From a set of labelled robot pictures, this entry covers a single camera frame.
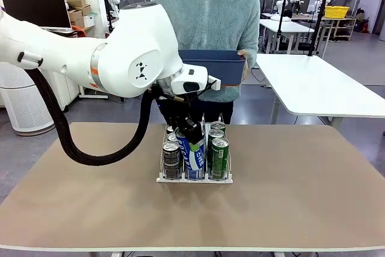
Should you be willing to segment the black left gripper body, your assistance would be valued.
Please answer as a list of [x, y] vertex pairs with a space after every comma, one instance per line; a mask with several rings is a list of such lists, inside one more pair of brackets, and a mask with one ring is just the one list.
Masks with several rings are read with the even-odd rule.
[[170, 99], [158, 99], [158, 108], [167, 125], [177, 128], [193, 128], [196, 126], [194, 121], [194, 108], [188, 103], [173, 101]]

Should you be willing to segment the person's left hand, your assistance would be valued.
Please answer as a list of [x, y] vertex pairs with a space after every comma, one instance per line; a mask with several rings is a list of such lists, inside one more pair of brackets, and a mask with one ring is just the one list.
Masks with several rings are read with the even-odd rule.
[[242, 73], [242, 81], [245, 81], [246, 78], [247, 78], [248, 70], [249, 70], [249, 66], [248, 66], [248, 61], [249, 61], [248, 52], [245, 51], [245, 50], [239, 50], [237, 52], [237, 54], [240, 57], [243, 57], [245, 59], [244, 70], [243, 70], [243, 73]]

